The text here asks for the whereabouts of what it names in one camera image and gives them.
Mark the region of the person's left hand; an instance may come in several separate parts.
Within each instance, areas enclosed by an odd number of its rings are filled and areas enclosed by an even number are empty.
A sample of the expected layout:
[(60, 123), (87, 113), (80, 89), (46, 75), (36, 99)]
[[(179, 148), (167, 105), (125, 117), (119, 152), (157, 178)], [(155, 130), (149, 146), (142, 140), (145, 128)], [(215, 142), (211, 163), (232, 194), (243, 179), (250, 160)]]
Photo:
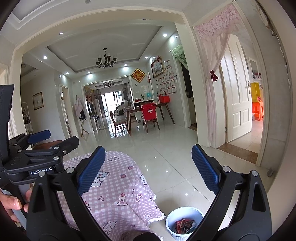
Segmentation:
[(1, 203), (4, 207), (4, 209), (6, 210), (7, 214), (10, 216), (10, 218), (14, 221), (14, 222), (20, 222), (19, 219), (17, 218), (17, 216), (14, 214), (14, 210), (18, 211), (23, 209), (25, 212), (28, 212), (29, 210), (29, 201), (32, 195), (32, 191), (33, 191), (33, 185), (31, 184), (29, 189), (26, 191), (25, 193), (25, 199), (26, 199), (26, 204), (23, 206), (21, 204), (21, 201), (14, 196), (8, 195), (8, 194), (4, 194), (3, 191), (1, 190)]

